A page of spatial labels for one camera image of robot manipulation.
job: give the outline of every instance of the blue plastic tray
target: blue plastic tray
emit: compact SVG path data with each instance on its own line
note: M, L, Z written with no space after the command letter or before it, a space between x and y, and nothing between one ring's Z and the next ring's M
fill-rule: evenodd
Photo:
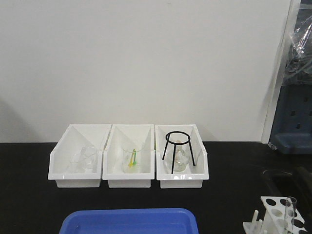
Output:
M185 209L77 211L59 234L198 234L194 215Z

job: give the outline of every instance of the white wall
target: white wall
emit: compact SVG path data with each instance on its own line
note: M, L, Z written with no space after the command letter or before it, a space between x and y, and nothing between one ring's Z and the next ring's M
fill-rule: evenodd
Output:
M3 0L0 142L69 123L260 141L290 0Z

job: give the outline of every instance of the black countertop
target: black countertop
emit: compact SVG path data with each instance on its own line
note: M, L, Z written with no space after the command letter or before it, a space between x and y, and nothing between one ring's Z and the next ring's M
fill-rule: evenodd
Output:
M47 179L55 143L2 143L0 233L57 234L63 220L79 210L181 207L193 212L200 234L243 234L242 222L250 222L255 209L264 217L261 196L296 195L292 187L290 194L278 194L263 172L291 172L298 165L312 171L312 156L281 155L261 143L204 145L209 180L201 189L160 189L156 180L148 189L109 189L107 181L99 188L61 189Z

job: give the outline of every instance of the green stirring rod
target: green stirring rod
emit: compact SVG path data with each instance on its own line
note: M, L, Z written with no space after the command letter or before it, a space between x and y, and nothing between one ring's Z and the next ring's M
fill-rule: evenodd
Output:
M133 149L133 151L135 152L135 158L133 159L133 165L135 166L136 165L136 157L137 157L137 152L136 152L136 150L135 149Z

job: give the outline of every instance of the yellow stirring rod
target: yellow stirring rod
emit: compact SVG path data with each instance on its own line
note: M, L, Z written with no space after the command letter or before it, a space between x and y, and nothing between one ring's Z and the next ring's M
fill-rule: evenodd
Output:
M131 155L131 158L130 158L130 162L129 162L129 164L128 164L128 166L129 167L132 167L132 165L133 165L133 162L132 162L132 160L133 160L133 157L134 157L134 155L135 155L135 149L133 149L133 151L132 151L132 155Z

